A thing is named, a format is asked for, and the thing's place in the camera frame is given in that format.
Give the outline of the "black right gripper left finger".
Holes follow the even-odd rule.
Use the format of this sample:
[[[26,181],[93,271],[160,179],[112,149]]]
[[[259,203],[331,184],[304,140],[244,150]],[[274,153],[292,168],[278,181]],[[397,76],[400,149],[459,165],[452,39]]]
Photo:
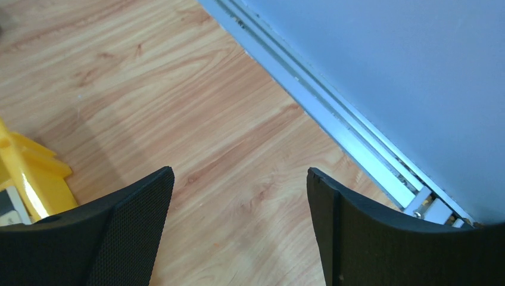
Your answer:
[[[2,285],[148,285],[174,187],[171,167],[34,224],[1,228]]]

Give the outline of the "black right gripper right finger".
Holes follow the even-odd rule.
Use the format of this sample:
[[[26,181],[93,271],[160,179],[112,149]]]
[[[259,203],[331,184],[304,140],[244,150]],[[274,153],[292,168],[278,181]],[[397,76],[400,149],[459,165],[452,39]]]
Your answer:
[[[456,228],[390,209],[321,170],[307,196],[327,285],[503,285],[504,224]]]

